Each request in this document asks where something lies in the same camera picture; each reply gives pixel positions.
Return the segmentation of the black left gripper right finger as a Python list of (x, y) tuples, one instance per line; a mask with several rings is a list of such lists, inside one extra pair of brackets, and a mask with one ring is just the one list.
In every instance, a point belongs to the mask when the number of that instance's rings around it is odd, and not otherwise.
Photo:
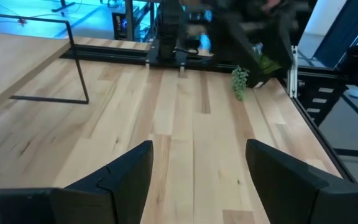
[(271, 224), (358, 224), (358, 184), (256, 139), (246, 161)]

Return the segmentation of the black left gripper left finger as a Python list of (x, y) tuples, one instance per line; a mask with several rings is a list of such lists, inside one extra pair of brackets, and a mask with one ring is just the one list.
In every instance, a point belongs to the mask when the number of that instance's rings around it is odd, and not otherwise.
[(58, 190), (56, 224), (140, 224), (154, 162), (151, 140)]

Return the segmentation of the wooden shelf with black legs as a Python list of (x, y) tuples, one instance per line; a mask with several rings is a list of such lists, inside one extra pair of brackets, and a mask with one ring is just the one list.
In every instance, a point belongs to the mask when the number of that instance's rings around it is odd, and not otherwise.
[[(85, 79), (78, 58), (77, 47), (68, 21), (0, 14), (1, 18), (24, 19), (64, 24), (67, 39), (51, 39), (14, 34), (0, 34), (0, 105), (8, 99), (72, 103), (87, 105), (90, 102)], [(84, 100), (16, 95), (24, 85), (45, 70), (52, 62), (71, 50), (84, 93)]]

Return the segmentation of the potted green succulent plant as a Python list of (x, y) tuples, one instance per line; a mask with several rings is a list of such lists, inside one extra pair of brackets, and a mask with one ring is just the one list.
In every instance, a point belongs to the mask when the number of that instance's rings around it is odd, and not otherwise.
[(259, 43), (253, 47), (253, 51), (257, 54), (259, 65), (262, 69), (260, 75), (251, 76), (251, 72), (239, 65), (235, 68), (232, 75), (232, 89), (239, 101), (244, 101), (244, 92), (246, 88), (260, 88), (265, 85), (281, 68), (276, 61), (269, 59), (262, 52), (263, 44)]

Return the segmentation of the black box with blue light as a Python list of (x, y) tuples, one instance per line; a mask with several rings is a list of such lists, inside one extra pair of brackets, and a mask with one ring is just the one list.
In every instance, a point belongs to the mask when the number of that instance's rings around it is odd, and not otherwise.
[(114, 38), (116, 40), (127, 39), (127, 19), (125, 12), (113, 12), (112, 23), (114, 28)]

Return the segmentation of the silver aluminium frame post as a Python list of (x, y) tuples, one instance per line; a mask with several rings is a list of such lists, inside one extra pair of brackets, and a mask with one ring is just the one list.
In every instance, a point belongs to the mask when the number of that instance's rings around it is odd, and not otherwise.
[(293, 53), (293, 63), (287, 75), (287, 90), (290, 98), (298, 97), (298, 47), (291, 47)]

